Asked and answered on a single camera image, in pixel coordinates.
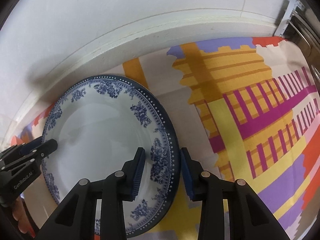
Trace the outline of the person's hand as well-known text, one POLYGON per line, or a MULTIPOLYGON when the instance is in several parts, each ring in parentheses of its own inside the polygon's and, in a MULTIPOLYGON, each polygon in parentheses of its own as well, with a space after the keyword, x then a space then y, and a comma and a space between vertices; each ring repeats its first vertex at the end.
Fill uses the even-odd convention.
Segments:
POLYGON ((28 234, 35 238, 36 234, 25 212, 22 198, 18 197, 12 206, 13 218, 18 222, 18 229, 23 234, 28 234))

